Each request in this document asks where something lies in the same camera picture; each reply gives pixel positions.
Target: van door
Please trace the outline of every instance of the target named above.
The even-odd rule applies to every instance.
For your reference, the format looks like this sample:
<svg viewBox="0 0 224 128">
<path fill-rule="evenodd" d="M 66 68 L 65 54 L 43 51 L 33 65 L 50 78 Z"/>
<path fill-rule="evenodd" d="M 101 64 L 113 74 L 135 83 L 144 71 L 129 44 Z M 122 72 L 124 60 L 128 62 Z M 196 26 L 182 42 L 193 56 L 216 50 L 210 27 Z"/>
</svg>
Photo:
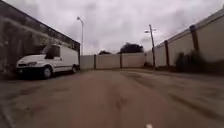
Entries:
<svg viewBox="0 0 224 128">
<path fill-rule="evenodd" d="M 69 52 L 70 51 L 68 48 L 61 47 L 61 57 L 62 57 L 63 65 L 64 65 L 64 68 L 63 68 L 64 71 L 72 70 L 73 64 L 70 63 L 72 58 L 70 57 Z"/>
<path fill-rule="evenodd" d="M 64 71 L 64 64 L 61 58 L 61 48 L 59 46 L 52 45 L 47 52 L 46 59 L 48 63 L 53 65 L 55 72 Z"/>
</svg>

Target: white wall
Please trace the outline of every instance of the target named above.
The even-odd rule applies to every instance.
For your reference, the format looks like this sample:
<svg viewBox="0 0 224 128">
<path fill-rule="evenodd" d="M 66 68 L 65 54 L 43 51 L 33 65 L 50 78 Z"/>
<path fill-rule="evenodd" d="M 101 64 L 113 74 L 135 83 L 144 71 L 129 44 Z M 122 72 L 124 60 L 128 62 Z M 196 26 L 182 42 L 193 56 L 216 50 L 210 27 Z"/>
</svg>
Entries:
<svg viewBox="0 0 224 128">
<path fill-rule="evenodd" d="M 155 48 L 156 67 L 167 66 L 165 50 L 166 50 L 166 48 L 165 48 L 164 44 L 162 46 Z"/>
<path fill-rule="evenodd" d="M 224 17 L 197 30 L 199 48 L 208 62 L 224 60 Z"/>
<path fill-rule="evenodd" d="M 94 55 L 81 56 L 80 61 L 81 69 L 94 69 Z"/>
<path fill-rule="evenodd" d="M 97 69 L 120 68 L 120 55 L 98 55 L 96 67 Z"/>
<path fill-rule="evenodd" d="M 170 65 L 174 66 L 176 57 L 179 53 L 183 52 L 185 54 L 188 54 L 192 50 L 194 50 L 191 33 L 188 32 L 187 34 L 181 36 L 180 38 L 169 41 L 168 47 L 169 47 Z"/>
<path fill-rule="evenodd" d="M 122 54 L 122 67 L 143 67 L 146 62 L 144 53 Z"/>
<path fill-rule="evenodd" d="M 152 51 L 148 51 L 146 53 L 146 62 L 149 63 L 149 64 L 153 64 L 153 54 L 152 54 Z"/>
</svg>

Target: bush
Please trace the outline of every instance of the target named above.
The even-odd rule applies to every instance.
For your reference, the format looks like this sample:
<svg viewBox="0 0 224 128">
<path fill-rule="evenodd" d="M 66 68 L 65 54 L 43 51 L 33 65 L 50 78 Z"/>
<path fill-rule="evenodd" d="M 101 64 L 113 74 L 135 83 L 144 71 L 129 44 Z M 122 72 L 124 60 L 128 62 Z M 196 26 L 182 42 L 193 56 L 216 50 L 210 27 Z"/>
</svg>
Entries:
<svg viewBox="0 0 224 128">
<path fill-rule="evenodd" d="M 105 50 L 100 51 L 100 53 L 99 53 L 99 55 L 109 55 L 109 54 L 111 54 L 111 53 L 110 52 L 107 52 Z"/>
<path fill-rule="evenodd" d="M 175 65 L 179 72 L 204 72 L 206 62 L 200 53 L 192 51 L 186 55 L 179 53 Z"/>
<path fill-rule="evenodd" d="M 143 46 L 140 46 L 138 44 L 126 43 L 124 46 L 122 46 L 119 53 L 143 53 L 143 52 L 144 52 Z"/>
</svg>

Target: van headlight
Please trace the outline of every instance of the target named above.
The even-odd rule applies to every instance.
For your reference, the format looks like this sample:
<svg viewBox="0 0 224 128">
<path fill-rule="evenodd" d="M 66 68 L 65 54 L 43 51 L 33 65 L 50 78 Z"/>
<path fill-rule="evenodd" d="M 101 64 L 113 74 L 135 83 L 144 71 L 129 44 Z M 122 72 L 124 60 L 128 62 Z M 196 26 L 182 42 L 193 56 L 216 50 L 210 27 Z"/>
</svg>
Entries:
<svg viewBox="0 0 224 128">
<path fill-rule="evenodd" d="M 27 63 L 27 66 L 35 66 L 37 64 L 37 62 L 29 62 Z"/>
</svg>

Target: street lamp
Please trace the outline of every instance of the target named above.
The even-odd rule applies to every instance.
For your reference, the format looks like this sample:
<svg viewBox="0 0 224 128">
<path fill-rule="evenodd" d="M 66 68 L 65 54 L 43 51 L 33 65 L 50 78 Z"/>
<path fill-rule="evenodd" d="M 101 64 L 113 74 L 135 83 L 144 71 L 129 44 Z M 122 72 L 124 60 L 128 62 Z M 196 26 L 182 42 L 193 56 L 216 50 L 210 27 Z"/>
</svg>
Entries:
<svg viewBox="0 0 224 128">
<path fill-rule="evenodd" d="M 83 55 L 83 28 L 84 28 L 84 22 L 82 21 L 82 19 L 78 16 L 77 17 L 77 20 L 79 20 L 80 22 L 81 22 L 81 24 L 82 24 L 82 38 L 81 38 L 81 49 L 82 49 L 82 55 Z"/>
<path fill-rule="evenodd" d="M 152 38 L 152 54 L 153 54 L 153 67 L 156 67 L 156 62 L 155 62 L 155 45 L 154 45 L 154 38 L 153 38 L 153 31 L 155 31 L 156 29 L 152 29 L 152 25 L 149 24 L 149 29 L 150 31 L 145 31 L 145 33 L 150 33 L 151 34 L 151 38 Z"/>
</svg>

